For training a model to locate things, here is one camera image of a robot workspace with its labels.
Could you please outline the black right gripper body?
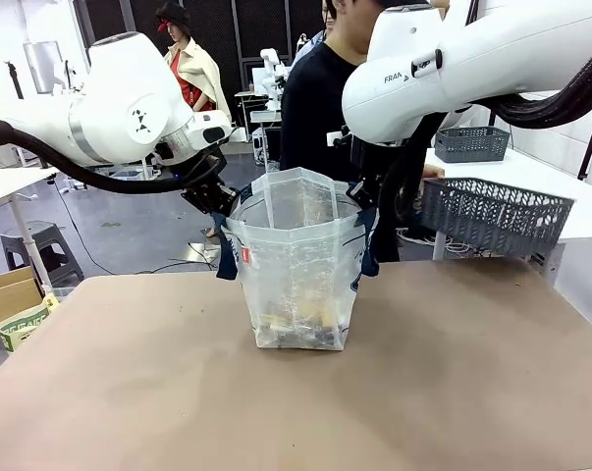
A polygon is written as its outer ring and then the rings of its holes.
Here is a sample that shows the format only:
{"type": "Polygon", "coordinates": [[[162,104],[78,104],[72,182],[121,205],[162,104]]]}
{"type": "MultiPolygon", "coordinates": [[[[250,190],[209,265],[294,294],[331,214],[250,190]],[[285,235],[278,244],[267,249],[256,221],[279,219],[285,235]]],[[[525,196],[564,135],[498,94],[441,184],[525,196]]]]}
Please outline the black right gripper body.
{"type": "Polygon", "coordinates": [[[338,154],[335,180],[363,183],[369,196],[379,196],[385,187],[400,189],[411,176],[406,147],[382,146],[354,136],[347,126],[327,133],[327,149],[338,154]]]}

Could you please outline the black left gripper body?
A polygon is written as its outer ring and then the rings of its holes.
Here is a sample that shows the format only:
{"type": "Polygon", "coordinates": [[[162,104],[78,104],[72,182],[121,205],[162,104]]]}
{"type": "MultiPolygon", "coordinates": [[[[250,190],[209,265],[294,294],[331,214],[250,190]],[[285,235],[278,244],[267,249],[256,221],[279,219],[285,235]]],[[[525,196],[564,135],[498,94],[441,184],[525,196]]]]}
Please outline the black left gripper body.
{"type": "Polygon", "coordinates": [[[219,174],[225,167],[226,160],[221,155],[202,157],[183,177],[182,199],[204,214],[224,214],[226,191],[219,174]]]}

